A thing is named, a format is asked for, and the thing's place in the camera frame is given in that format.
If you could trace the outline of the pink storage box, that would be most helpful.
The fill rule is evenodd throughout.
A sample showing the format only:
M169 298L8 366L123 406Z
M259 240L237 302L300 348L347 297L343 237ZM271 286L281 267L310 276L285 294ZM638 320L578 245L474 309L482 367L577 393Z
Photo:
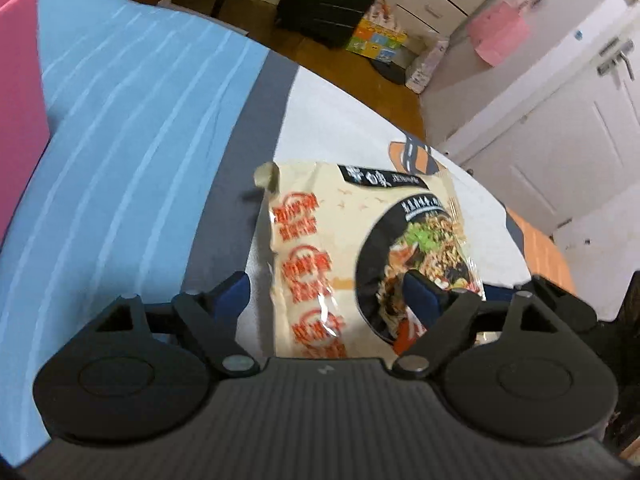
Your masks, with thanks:
M50 140L38 52L38 0L1 0L1 232Z

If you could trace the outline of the pink bag on hook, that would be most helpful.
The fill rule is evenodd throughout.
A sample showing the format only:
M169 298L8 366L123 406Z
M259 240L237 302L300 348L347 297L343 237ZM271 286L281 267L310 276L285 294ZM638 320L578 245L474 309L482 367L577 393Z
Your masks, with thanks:
M518 50L528 38L530 28L521 10L503 1L473 18L466 33L478 57L495 67Z

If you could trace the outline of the white door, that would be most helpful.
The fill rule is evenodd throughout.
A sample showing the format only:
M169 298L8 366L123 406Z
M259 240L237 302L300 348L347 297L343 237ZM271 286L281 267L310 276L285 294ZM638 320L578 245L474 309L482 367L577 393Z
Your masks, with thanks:
M597 67L628 39L635 81ZM463 167L535 228L553 233L639 179L639 23Z

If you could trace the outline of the beige instant noodle packet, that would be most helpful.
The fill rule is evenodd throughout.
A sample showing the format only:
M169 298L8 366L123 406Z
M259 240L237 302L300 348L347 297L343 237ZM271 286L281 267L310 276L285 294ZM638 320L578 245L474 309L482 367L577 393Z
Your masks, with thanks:
M266 162L254 181L267 195L280 358L393 362L435 322L402 296L409 271L484 292L446 170Z

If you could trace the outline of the striped bedsheet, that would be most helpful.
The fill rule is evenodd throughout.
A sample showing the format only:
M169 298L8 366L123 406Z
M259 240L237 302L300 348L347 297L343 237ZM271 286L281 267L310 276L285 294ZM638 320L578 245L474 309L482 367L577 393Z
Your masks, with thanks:
M334 84L231 28L128 0L38 0L50 140L1 239L1 454L47 442L41 365L116 296L164 302L236 271L242 345L271 350L269 231L255 169L274 160L449 170L487 285L572 289L555 244L469 174Z

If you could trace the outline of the colourful gift box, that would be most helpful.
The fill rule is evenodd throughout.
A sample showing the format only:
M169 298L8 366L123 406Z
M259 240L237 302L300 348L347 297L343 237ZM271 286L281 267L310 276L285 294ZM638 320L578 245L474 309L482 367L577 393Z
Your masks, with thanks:
M385 0L376 0L352 32L345 50L370 60L392 62L406 42L405 32Z

